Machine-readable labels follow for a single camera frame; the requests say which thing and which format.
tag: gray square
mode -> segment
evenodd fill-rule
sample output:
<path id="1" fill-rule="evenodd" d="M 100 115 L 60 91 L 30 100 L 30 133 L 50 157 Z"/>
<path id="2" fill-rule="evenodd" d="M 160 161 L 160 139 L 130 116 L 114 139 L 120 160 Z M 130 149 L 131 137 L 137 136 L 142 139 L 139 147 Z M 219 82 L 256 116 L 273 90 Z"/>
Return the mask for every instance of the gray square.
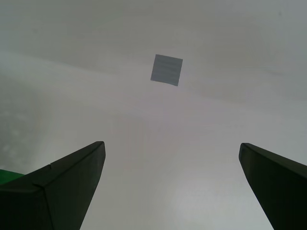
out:
<path id="1" fill-rule="evenodd" d="M 156 54 L 150 80 L 178 86 L 182 59 Z"/>

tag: green object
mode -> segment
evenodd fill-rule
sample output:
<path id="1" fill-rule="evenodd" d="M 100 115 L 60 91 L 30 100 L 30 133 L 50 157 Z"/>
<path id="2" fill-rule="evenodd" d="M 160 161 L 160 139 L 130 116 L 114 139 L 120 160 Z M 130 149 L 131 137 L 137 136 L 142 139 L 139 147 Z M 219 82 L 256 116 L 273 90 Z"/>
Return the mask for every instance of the green object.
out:
<path id="1" fill-rule="evenodd" d="M 0 184 L 5 184 L 22 176 L 23 174 L 20 173 L 0 169 Z"/>

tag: white surface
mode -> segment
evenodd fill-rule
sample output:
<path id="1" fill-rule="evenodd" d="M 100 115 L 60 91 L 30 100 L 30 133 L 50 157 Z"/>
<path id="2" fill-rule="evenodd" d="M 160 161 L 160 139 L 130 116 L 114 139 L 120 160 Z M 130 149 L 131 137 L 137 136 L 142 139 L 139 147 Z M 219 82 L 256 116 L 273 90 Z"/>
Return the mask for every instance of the white surface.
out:
<path id="1" fill-rule="evenodd" d="M 83 230 L 271 230 L 238 150 L 307 164 L 306 7 L 2 0 L 0 166 L 103 140 Z M 155 54 L 183 59 L 178 87 L 150 81 Z"/>

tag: white wall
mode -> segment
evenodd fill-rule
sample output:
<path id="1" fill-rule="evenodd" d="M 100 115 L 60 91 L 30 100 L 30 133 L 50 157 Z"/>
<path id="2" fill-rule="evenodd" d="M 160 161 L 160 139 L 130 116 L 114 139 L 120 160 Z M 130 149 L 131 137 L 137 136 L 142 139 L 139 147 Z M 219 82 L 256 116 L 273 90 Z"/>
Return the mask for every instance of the white wall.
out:
<path id="1" fill-rule="evenodd" d="M 1 168 L 96 140 L 84 230 L 271 230 L 238 161 L 250 142 L 307 164 L 307 2 L 0 3 Z M 179 86 L 150 81 L 155 54 Z"/>

